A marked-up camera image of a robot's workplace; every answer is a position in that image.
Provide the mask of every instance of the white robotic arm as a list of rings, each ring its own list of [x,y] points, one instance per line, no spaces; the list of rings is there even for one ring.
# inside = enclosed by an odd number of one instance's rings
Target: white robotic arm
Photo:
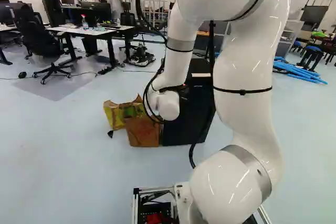
[[[168,26],[164,72],[152,83],[152,108],[166,120],[179,113],[179,96],[157,90],[186,78],[197,29],[204,20],[230,20],[232,33],[215,63],[217,113],[234,131],[231,145],[199,164],[191,177],[195,206],[209,224],[244,222],[282,176],[282,155],[271,122],[275,51],[289,0],[177,0]]]

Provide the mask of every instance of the black speaker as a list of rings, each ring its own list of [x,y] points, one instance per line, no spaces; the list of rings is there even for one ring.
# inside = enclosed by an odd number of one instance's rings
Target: black speaker
[[[174,121],[165,121],[160,137],[163,146],[205,142],[215,115],[211,67],[205,59],[192,59],[180,97],[180,114]]]

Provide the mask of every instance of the white shelf unit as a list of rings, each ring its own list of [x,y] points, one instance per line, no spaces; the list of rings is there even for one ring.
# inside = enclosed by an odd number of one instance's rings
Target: white shelf unit
[[[302,27],[303,21],[296,19],[288,19],[285,25],[285,29],[281,35],[281,39],[278,45],[276,56],[286,57],[294,41],[298,37]]]

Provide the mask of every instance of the brown paper bag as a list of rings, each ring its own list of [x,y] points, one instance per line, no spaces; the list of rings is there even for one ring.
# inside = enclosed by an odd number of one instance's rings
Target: brown paper bag
[[[139,94],[132,102],[117,104],[109,100],[104,102],[103,107],[114,131],[125,128],[124,118],[136,118],[145,114],[142,98]]]
[[[159,146],[161,125],[154,123],[147,115],[141,118],[126,118],[125,126],[131,146]]]

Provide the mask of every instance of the computer monitor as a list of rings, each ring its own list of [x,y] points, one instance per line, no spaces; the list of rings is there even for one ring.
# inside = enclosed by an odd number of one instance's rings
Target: computer monitor
[[[14,24],[10,8],[21,8],[24,3],[0,3],[0,23],[6,25]]]
[[[319,25],[328,9],[328,6],[306,6],[301,16],[301,21]]]
[[[92,10],[99,23],[112,19],[111,5],[109,3],[82,2],[81,6],[83,9]]]
[[[62,4],[65,5],[74,5],[75,4],[75,0],[61,0]]]

